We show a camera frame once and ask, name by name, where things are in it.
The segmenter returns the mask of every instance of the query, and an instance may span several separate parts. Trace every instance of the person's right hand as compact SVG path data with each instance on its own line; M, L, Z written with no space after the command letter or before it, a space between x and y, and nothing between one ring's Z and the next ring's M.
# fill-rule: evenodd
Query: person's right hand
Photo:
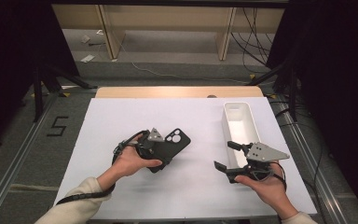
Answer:
M278 164L272 163L270 166L276 175L282 177L282 169ZM278 178L270 176L256 181L249 176L237 175L235 181L254 190L264 203L270 205L278 213L281 219L287 219L298 213L287 198L284 185Z

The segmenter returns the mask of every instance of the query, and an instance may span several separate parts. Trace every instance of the white sweater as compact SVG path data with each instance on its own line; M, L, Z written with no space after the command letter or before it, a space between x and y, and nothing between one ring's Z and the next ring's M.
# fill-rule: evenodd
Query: white sweater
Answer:
M70 190L66 196L81 193L94 193L101 192L101 187L94 177L85 179L79 187ZM52 207L46 214L44 214L36 224L72 224L72 223L86 223L92 218L98 211L103 201L107 201L111 198L109 194L106 197L98 199L85 199L69 203L62 203ZM297 215L283 220L284 224L315 224L310 216L305 213L298 213Z

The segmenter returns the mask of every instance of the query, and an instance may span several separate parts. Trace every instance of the table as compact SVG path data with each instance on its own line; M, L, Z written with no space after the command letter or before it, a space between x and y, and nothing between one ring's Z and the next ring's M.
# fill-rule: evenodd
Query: table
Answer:
M110 165L114 147L123 139L153 127L162 135L181 128L191 138L190 145L156 174L143 169L120 179L112 199L103 203L92 220L167 221L276 216L251 189L229 184L227 177L213 166L213 161L228 163L221 128L224 102L248 103L261 141L290 154L269 103L257 87L112 87L100 91L90 102L56 202L85 177L103 172ZM242 91L242 96L246 97L224 97L223 92L232 91ZM108 92L111 92L110 97L117 98L99 98L107 97ZM205 98L208 95L219 97ZM287 192L293 204L301 211L315 214L293 159L281 164L285 168Z

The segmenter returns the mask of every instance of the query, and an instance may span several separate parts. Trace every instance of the rectangular white bin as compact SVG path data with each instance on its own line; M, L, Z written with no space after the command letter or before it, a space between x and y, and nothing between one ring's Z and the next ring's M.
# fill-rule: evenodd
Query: rectangular white bin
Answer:
M233 141L241 145L261 142L251 108L244 102L225 103L222 125L226 142ZM243 151L227 147L227 154L229 159L228 169L242 168L248 163Z

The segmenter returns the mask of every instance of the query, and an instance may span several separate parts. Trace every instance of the white tabletop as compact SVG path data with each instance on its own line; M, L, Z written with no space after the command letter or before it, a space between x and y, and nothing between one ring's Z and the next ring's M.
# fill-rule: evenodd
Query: white tabletop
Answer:
M250 105L262 143L290 154L269 102L262 97L182 99L92 99L56 202L88 176L111 164L112 151L141 130L167 135L181 129L191 139L162 171L143 169L117 182L112 199L92 218L115 221L231 219L276 216L241 184L229 184L213 161L228 164L222 129L224 103ZM305 213L316 209L293 159L281 161L287 194Z

